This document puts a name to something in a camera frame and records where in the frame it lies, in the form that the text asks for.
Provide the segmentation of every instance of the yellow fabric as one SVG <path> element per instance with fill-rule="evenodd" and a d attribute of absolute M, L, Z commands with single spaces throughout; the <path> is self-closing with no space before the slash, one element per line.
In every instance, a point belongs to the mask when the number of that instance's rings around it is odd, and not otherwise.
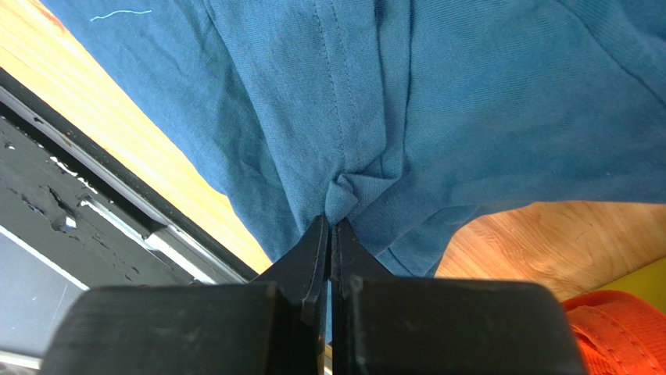
<path fill-rule="evenodd" d="M 601 290 L 626 291 L 666 313 L 666 258 L 645 266 Z"/>

